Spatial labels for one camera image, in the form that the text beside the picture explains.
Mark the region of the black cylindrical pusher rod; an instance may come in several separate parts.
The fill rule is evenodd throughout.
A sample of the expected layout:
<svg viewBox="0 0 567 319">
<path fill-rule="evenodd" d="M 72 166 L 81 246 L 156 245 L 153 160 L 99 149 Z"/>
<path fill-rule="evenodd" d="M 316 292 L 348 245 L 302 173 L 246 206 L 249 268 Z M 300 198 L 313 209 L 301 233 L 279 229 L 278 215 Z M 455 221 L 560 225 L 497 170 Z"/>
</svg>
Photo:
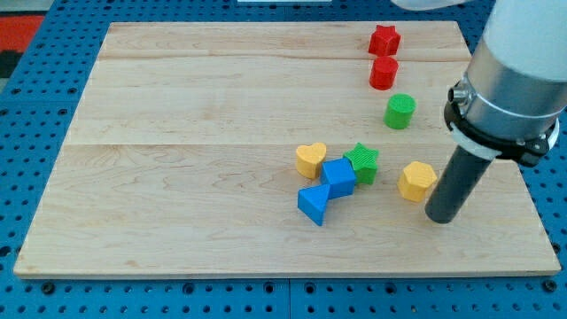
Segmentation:
<svg viewBox="0 0 567 319">
<path fill-rule="evenodd" d="M 436 223 L 449 223 L 461 210 L 492 161 L 457 146 L 424 211 Z"/>
</svg>

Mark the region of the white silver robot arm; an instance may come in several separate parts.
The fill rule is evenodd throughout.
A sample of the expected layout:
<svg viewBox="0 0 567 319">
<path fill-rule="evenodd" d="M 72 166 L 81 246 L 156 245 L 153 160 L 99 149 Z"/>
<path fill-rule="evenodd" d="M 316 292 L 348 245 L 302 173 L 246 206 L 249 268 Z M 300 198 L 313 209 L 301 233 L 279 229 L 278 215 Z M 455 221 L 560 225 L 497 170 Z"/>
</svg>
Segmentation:
<svg viewBox="0 0 567 319">
<path fill-rule="evenodd" d="M 565 1 L 496 1 L 447 92 L 444 119 L 457 146 L 424 207 L 428 217 L 451 222 L 495 159 L 536 166 L 554 147 L 565 108 Z"/>
</svg>

